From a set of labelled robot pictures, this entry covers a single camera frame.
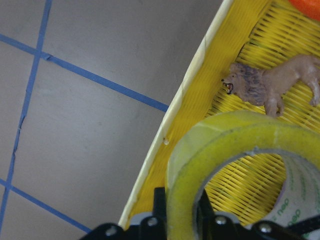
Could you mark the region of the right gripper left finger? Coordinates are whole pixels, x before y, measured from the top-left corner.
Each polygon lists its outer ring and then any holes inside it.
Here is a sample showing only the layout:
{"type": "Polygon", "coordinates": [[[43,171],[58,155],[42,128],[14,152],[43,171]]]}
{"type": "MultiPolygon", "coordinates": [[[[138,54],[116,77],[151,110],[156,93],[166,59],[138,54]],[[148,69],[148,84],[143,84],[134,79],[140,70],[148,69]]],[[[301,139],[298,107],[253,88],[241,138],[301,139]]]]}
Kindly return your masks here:
{"type": "Polygon", "coordinates": [[[83,240],[166,240],[166,194],[163,187],[153,191],[151,212],[134,215],[128,229],[115,223],[104,223],[82,237],[83,240]]]}

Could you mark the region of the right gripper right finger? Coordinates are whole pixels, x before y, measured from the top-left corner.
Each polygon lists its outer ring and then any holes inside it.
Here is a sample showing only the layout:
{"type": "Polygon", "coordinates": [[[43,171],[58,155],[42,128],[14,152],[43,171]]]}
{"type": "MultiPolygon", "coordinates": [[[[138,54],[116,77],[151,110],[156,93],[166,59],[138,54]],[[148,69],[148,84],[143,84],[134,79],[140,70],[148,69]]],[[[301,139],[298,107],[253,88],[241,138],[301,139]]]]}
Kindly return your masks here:
{"type": "Polygon", "coordinates": [[[201,240],[304,240],[307,233],[299,224],[284,227],[270,220],[245,227],[236,215],[215,211],[205,190],[197,204],[197,231],[201,240]]]}

